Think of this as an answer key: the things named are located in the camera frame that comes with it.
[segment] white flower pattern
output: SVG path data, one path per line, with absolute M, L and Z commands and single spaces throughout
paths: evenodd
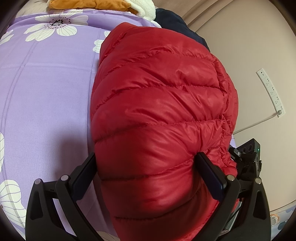
M 64 13 L 63 10 L 59 11 L 60 13 L 42 15 L 35 17 L 35 20 L 43 23 L 38 23 L 30 28 L 28 28 L 24 34 L 35 32 L 30 34 L 26 41 L 42 41 L 50 37 L 55 30 L 60 36 L 72 36 L 77 33 L 77 28 L 75 25 L 88 25 L 87 21 L 89 17 L 87 15 L 80 15 L 73 17 L 77 13 L 83 13 L 82 9 L 71 9 L 67 13 Z
M 4 162 L 4 136 L 0 132 L 0 172 Z M 3 209 L 8 219 L 25 228 L 27 211 L 21 203 L 22 195 L 18 183 L 14 180 L 4 180 L 0 184 L 0 208 Z
M 9 32 L 6 32 L 0 39 L 0 45 L 6 43 L 8 40 L 11 39 L 11 37 L 14 35 L 10 35 L 13 30 L 10 30 Z
M 110 31 L 105 31 L 104 32 L 104 35 L 105 35 L 105 38 L 107 38 L 107 36 L 109 35 Z M 97 39 L 94 44 L 96 45 L 94 48 L 93 48 L 93 51 L 96 52 L 96 53 L 100 53 L 100 49 L 101 49 L 101 46 L 102 46 L 102 43 L 104 42 L 104 40 L 101 40 L 101 39 Z
M 24 240 L 26 240 L 26 236 L 25 236 L 25 234 L 24 234 L 22 231 L 20 231 L 17 227 L 15 227 L 15 229 L 16 229 L 16 231 L 22 236 L 22 238 L 23 238 Z
M 109 234 L 109 233 L 106 233 L 106 232 L 103 232 L 103 231 L 98 231 L 97 232 L 101 238 L 104 240 L 104 241 L 120 241 L 119 238 Z

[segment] black device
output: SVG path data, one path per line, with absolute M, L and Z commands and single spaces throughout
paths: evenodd
M 258 154 L 258 158 L 260 159 L 260 144 L 254 138 L 237 147 L 237 150 L 246 154 L 256 152 Z
M 212 197 L 220 203 L 192 241 L 270 241 L 271 223 L 262 180 L 257 172 L 247 167 L 254 164 L 257 153 L 246 154 L 231 146 L 229 152 L 238 166 L 243 163 L 241 166 L 244 168 L 238 171 L 240 178 L 226 176 L 204 153 L 197 153 L 194 158 L 194 168 L 200 173 Z M 96 173 L 96 158 L 92 153 L 71 175 L 63 175 L 54 182 L 35 180 L 27 209 L 26 240 L 103 241 L 76 204 L 83 198 Z M 242 201 L 238 217 L 232 229 L 220 236 L 238 198 Z M 76 236 L 65 231 L 53 199 L 59 200 Z M 23 240 L 3 215 L 2 211 L 0 225 L 7 235 L 3 240 Z

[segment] beige wall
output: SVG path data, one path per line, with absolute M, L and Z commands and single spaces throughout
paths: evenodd
M 270 210 L 296 199 L 296 37 L 268 0 L 234 0 L 197 33 L 224 64 L 239 96 L 236 131 L 275 113 L 256 71 L 264 68 L 286 110 L 235 135 L 261 144 L 261 177 Z

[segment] flower center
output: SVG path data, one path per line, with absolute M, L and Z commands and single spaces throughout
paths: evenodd
M 51 26 L 57 26 L 57 25 L 62 25 L 64 23 L 63 19 L 56 20 L 54 23 L 51 24 Z

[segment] dark navy cloth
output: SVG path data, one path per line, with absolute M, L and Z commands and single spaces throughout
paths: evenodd
M 205 39 L 189 29 L 184 20 L 174 12 L 163 8 L 157 8 L 156 18 L 154 21 L 159 23 L 162 28 L 170 29 L 175 32 L 184 34 L 187 37 L 194 39 L 196 42 L 201 43 L 208 50 L 210 50 Z

